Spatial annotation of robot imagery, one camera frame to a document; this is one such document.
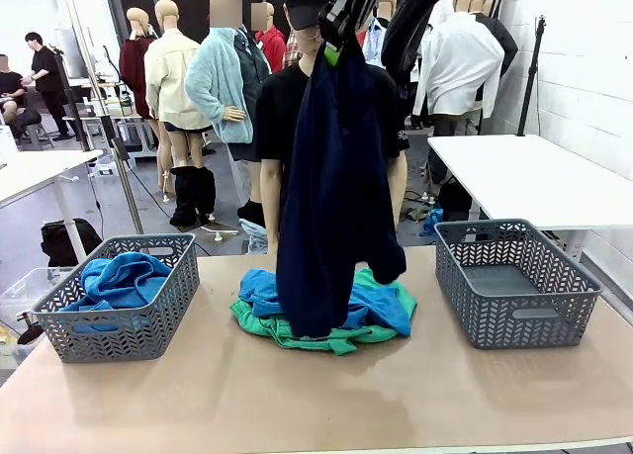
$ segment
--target basket bottom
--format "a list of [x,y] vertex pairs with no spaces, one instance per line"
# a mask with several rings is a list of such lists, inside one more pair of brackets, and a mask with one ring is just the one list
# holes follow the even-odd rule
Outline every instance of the basket bottom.
[[510,264],[500,266],[462,267],[466,279],[484,296],[524,296],[539,294],[523,273]]

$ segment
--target black hair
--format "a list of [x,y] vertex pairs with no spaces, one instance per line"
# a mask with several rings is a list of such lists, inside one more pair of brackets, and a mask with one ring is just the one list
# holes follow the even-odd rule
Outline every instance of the black hair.
[[26,37],[24,37],[25,42],[36,41],[40,45],[44,45],[44,41],[42,40],[42,36],[37,32],[29,32]]

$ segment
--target basket rim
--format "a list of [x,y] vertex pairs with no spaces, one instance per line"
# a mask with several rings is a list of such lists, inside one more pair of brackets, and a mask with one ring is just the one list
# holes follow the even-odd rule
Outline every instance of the basket rim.
[[[61,285],[66,284],[71,278],[74,279],[77,275],[77,273],[83,272],[85,266],[92,261],[93,259],[97,259],[95,256],[92,256],[93,254],[96,254],[98,250],[101,250],[104,246],[106,246],[107,244],[110,244],[112,241],[117,240],[117,239],[139,239],[139,240],[146,240],[148,238],[155,238],[155,237],[169,237],[169,238],[188,238],[189,244],[187,244],[187,247],[185,248],[185,250],[183,251],[183,255],[189,251],[191,249],[191,247],[195,244],[196,241],[196,236],[191,233],[191,232],[182,232],[182,233],[151,233],[151,234],[131,234],[131,235],[118,235],[118,236],[111,236],[108,239],[105,239],[101,242],[101,244],[99,246],[97,246],[91,253],[90,255],[88,255],[86,257],[86,259],[84,261],[82,261],[80,264],[76,265],[72,271],[70,271],[69,273],[66,274],[66,276],[59,281],[50,291],[48,291],[48,293],[45,296],[42,296],[36,303],[33,304],[33,306],[31,307],[30,313],[33,314],[34,316],[46,316],[46,315],[50,315],[50,314],[56,314],[59,313],[60,311],[42,311],[41,310],[41,306],[44,304],[44,302],[50,297],[50,295],[57,290],[57,288]],[[169,276],[167,276],[167,278],[165,278],[165,281],[163,282],[163,284],[160,286],[160,289],[158,290],[158,292],[156,293],[156,296],[154,297],[154,299],[146,304],[145,306],[139,307],[139,308],[130,308],[130,309],[112,309],[111,311],[116,311],[117,313],[130,313],[130,312],[136,312],[136,311],[140,311],[143,309],[146,309],[148,307],[150,307],[152,304],[154,304],[154,302],[156,301],[156,299],[158,298],[158,295],[162,292],[162,290],[164,289],[165,285],[167,284],[169,278],[171,277],[171,275],[174,273],[174,271],[176,271],[176,269],[178,268],[178,266],[180,265],[182,261],[182,257],[178,259],[178,262],[176,263],[176,265],[172,268],[171,272],[169,273]],[[66,311],[64,312],[64,314],[82,314],[84,316],[89,316],[91,315],[90,313],[94,314],[95,316],[97,316],[99,313],[102,313],[103,311]]]
[[[597,287],[597,289],[589,290],[589,291],[583,291],[581,293],[531,293],[531,294],[526,293],[526,294],[508,294],[506,296],[493,296],[493,295],[490,295],[490,294],[482,294],[481,292],[479,292],[479,291],[477,291],[475,289],[475,287],[471,283],[470,279],[466,276],[466,273],[464,272],[464,268],[462,268],[462,265],[459,264],[459,261],[457,261],[457,258],[455,257],[453,252],[448,248],[448,243],[444,239],[444,236],[442,236],[441,232],[438,231],[438,228],[439,227],[466,227],[468,225],[486,224],[486,223],[490,223],[490,224],[524,224],[524,225],[526,225],[530,230],[539,233],[539,235],[543,239],[543,243],[549,249],[551,249],[552,251],[557,253],[557,255],[560,256],[562,259],[564,259],[568,264],[574,266],[574,268],[577,271],[579,271],[584,277],[589,279],[589,281],[593,285],[595,285]],[[524,297],[551,298],[551,297],[556,297],[556,296],[561,297],[561,296],[573,296],[573,295],[578,295],[579,297],[581,295],[582,296],[593,297],[593,296],[600,296],[600,294],[604,291],[604,285],[600,281],[598,281],[598,279],[595,276],[593,276],[591,273],[589,273],[589,271],[587,269],[585,269],[585,267],[582,266],[580,263],[577,263],[576,261],[574,261],[565,251],[563,251],[559,246],[554,244],[554,242],[550,238],[545,236],[545,234],[540,229],[535,227],[533,224],[531,224],[527,220],[524,220],[524,219],[500,219],[500,220],[476,220],[476,221],[464,221],[464,222],[442,222],[442,223],[439,223],[439,224],[435,224],[435,232],[437,233],[437,236],[438,236],[439,240],[441,241],[442,245],[444,246],[444,248],[446,248],[446,250],[450,254],[450,257],[451,257],[452,261],[455,263],[455,265],[459,269],[459,272],[460,272],[462,278],[466,281],[466,283],[468,284],[470,290],[476,296],[479,296],[481,298],[487,298],[487,299],[499,299],[499,298],[508,298],[508,299],[512,298],[512,299],[514,299],[514,298],[524,298]]]

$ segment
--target black backpack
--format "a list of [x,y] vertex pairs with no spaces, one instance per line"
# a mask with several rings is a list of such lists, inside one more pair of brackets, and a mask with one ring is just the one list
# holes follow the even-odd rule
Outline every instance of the black backpack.
[[[90,254],[101,244],[102,239],[92,225],[85,220],[75,219],[75,225],[86,254]],[[45,224],[42,227],[42,240],[42,251],[50,256],[48,267],[77,265],[77,257],[62,221]]]

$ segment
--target light blue fleece jacket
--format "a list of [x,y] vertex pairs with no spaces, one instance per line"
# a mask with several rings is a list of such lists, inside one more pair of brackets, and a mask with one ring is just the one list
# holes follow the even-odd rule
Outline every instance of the light blue fleece jacket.
[[[226,143],[251,143],[253,124],[246,111],[239,57],[234,48],[235,29],[211,28],[189,64],[185,89],[189,99],[209,118]],[[246,113],[244,121],[223,120],[226,106]]]

